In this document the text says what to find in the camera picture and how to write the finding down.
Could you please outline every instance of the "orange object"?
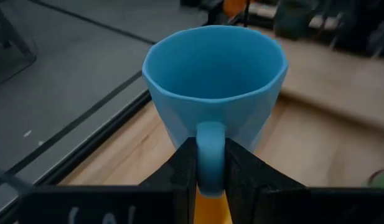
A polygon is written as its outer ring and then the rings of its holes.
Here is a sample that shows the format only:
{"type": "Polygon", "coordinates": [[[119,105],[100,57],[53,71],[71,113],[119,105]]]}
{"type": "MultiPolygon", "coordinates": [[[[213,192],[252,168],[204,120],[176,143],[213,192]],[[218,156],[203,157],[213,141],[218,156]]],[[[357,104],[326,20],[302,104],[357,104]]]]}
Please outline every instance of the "orange object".
{"type": "Polygon", "coordinates": [[[232,223],[228,201],[225,194],[220,198],[206,198],[197,190],[194,209],[195,224],[232,223]]]}
{"type": "Polygon", "coordinates": [[[247,0],[225,0],[223,2],[223,11],[225,15],[232,18],[244,10],[246,3],[247,0]]]}

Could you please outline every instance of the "mug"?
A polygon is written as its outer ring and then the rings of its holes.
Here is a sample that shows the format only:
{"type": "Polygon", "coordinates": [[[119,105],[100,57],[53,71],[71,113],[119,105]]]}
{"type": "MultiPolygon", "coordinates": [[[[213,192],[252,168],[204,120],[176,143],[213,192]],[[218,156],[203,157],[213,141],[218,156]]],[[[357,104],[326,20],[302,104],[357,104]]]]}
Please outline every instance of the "mug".
{"type": "Polygon", "coordinates": [[[196,137],[203,195],[223,192],[225,138],[257,147],[287,69],[275,40],[244,27],[183,30],[151,47],[143,77],[175,148],[196,137]]]}

